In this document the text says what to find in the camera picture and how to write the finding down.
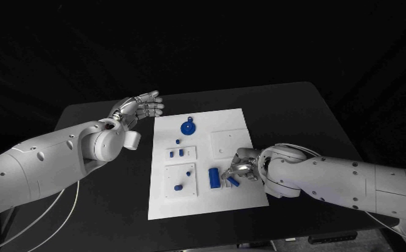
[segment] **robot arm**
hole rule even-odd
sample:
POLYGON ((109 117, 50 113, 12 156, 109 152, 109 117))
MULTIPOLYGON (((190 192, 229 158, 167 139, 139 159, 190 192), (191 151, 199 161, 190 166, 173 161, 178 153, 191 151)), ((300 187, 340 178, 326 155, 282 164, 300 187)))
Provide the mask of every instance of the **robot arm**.
POLYGON ((265 192, 278 198, 301 191, 340 206, 406 219, 405 169, 347 159, 307 158, 298 149, 277 145, 262 151, 240 148, 222 178, 261 176, 265 192))
POLYGON ((54 195, 109 161, 138 149, 138 120, 160 117, 158 91, 123 99, 109 118, 35 137, 0 154, 0 212, 54 195))

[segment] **black table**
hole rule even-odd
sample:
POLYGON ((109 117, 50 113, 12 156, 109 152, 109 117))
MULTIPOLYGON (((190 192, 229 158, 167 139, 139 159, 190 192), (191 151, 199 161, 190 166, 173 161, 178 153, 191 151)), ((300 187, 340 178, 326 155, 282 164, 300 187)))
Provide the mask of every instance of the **black table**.
MULTIPOLYGON (((164 99, 165 115, 242 108, 258 149, 287 142, 326 156, 362 161, 308 82, 171 95, 164 99)), ((69 106, 57 130, 106 118, 116 102, 69 106)), ((125 148, 118 159, 82 180, 71 219, 37 251, 165 251, 382 227, 365 212, 316 200, 304 192, 298 198, 269 196, 269 207, 149 221, 154 126, 151 118, 139 122, 134 129, 142 134, 138 151, 125 148)), ((5 252, 28 251, 54 233, 71 211, 76 190, 73 185, 47 217, 5 246, 5 252)), ((11 236, 45 211, 56 197, 21 206, 11 236)), ((382 216, 381 220, 392 226, 399 223, 392 217, 382 216)))

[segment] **robotic hand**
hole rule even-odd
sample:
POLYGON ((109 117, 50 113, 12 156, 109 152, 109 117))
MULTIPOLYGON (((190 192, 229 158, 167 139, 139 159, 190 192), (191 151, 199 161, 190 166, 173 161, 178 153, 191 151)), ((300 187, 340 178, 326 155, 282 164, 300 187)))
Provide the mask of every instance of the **robotic hand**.
POLYGON ((0 154, 0 212, 54 195, 113 161, 122 148, 138 149, 138 121, 162 114, 154 91, 125 98, 108 118, 35 137, 0 154))
POLYGON ((264 150, 240 148, 222 178, 233 174, 253 182, 261 177, 265 192, 278 198, 298 197, 304 190, 324 202, 406 219, 405 169, 321 156, 304 147, 277 144, 264 150))

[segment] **blue object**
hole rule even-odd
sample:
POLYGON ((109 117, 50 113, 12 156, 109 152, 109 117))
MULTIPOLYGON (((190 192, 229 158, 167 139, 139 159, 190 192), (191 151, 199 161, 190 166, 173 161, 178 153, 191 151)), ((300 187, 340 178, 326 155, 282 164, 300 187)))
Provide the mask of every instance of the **blue object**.
POLYGON ((188 121, 181 126, 181 132, 184 135, 191 135, 197 131, 197 125, 193 122, 193 118, 188 117, 188 121))
POLYGON ((235 186, 240 186, 240 183, 233 179, 233 177, 229 177, 227 180, 235 186))
POLYGON ((220 184, 220 175, 219 175, 219 168, 210 169, 210 188, 217 189, 222 187, 220 184))

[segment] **black background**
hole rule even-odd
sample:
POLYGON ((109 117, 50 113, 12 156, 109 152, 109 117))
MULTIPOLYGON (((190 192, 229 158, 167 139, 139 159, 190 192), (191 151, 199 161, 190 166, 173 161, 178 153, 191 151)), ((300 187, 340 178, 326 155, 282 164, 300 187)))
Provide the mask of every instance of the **black background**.
POLYGON ((365 160, 406 168, 405 0, 2 1, 4 151, 71 104, 310 81, 365 160))

